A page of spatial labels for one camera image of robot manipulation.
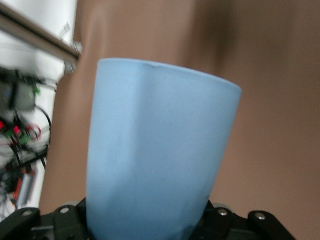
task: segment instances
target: brown backdrop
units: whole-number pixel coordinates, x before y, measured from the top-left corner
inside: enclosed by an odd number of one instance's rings
[[[79,0],[76,72],[58,87],[40,209],[86,196],[97,61],[185,66],[243,89],[211,200],[320,236],[320,1]]]

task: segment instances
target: brown surface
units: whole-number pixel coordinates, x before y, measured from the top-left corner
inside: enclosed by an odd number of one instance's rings
[[[97,61],[186,66],[243,89],[211,200],[320,236],[320,2],[79,0],[77,71],[59,85],[40,209],[86,195]]]

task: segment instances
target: white surface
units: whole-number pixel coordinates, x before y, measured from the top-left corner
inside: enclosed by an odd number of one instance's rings
[[[70,31],[64,36],[64,42],[70,44],[73,40],[75,29],[77,0],[0,0],[24,17],[29,18],[36,24],[43,27],[52,35],[60,39],[60,35],[66,24],[69,24]],[[39,77],[47,78],[58,82],[64,75],[65,64],[62,60],[53,57],[41,50],[35,49],[20,40],[0,31],[0,66],[8,69],[19,69],[25,73],[36,74]],[[53,115],[55,92],[45,87],[40,88],[40,95],[37,95],[36,104],[43,108],[50,118]],[[42,112],[23,112],[22,115],[29,123],[37,124],[41,129],[48,127],[48,121]],[[35,148],[43,146],[49,139],[49,134],[44,134],[42,139],[33,143]],[[0,156],[0,166],[7,159]],[[33,165],[36,172],[31,196],[26,207],[39,207],[42,192],[45,170],[38,161]],[[0,206],[2,211],[8,214],[12,205],[7,201],[7,205]]]

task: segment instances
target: blue cup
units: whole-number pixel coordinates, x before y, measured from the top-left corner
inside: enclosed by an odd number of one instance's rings
[[[100,60],[86,187],[92,238],[188,239],[214,186],[241,93],[183,67]]]

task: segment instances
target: red led light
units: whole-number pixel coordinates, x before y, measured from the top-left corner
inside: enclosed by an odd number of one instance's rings
[[[18,134],[18,133],[20,132],[19,127],[18,127],[18,126],[15,126],[15,127],[13,128],[13,132],[14,132],[15,134]]]

